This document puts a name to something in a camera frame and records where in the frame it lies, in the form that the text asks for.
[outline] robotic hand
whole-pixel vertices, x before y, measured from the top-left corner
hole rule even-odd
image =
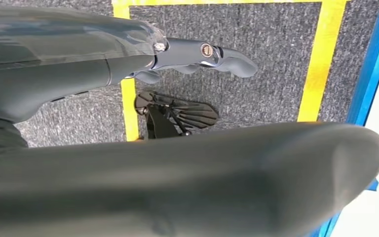
[[[0,119],[27,120],[49,101],[134,77],[159,81],[159,70],[198,67],[250,77],[242,53],[204,41],[167,38],[137,20],[60,8],[0,7]]]

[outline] gray carpet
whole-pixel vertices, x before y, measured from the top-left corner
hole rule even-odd
[[[0,4],[72,7],[112,15],[110,0],[0,0]],[[378,8],[379,0],[347,4],[321,120],[344,121]],[[259,65],[250,79],[212,70],[189,76],[167,71],[160,83],[138,83],[138,89],[212,104],[221,119],[210,130],[294,121],[319,10],[320,3],[132,7],[132,18],[156,23],[168,36],[236,48]],[[31,146],[123,141],[120,98],[117,87],[95,90],[46,104],[17,126]]]

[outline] yellow tape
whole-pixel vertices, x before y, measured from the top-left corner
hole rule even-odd
[[[130,9],[128,5],[115,4],[114,17],[130,18]],[[139,139],[139,122],[137,113],[134,109],[134,100],[136,99],[136,86],[134,79],[123,79],[121,81],[121,94],[123,100],[124,128],[127,141],[136,141]]]
[[[297,121],[317,120],[346,2],[322,2]]]

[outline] screw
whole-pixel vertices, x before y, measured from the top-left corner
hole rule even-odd
[[[202,44],[201,54],[206,58],[213,56],[213,47],[207,43]]]
[[[148,111],[148,109],[147,109],[146,107],[144,107],[144,108],[140,108],[140,109],[138,109],[137,112],[140,113],[141,115],[145,115],[145,114],[147,114],[149,111]]]

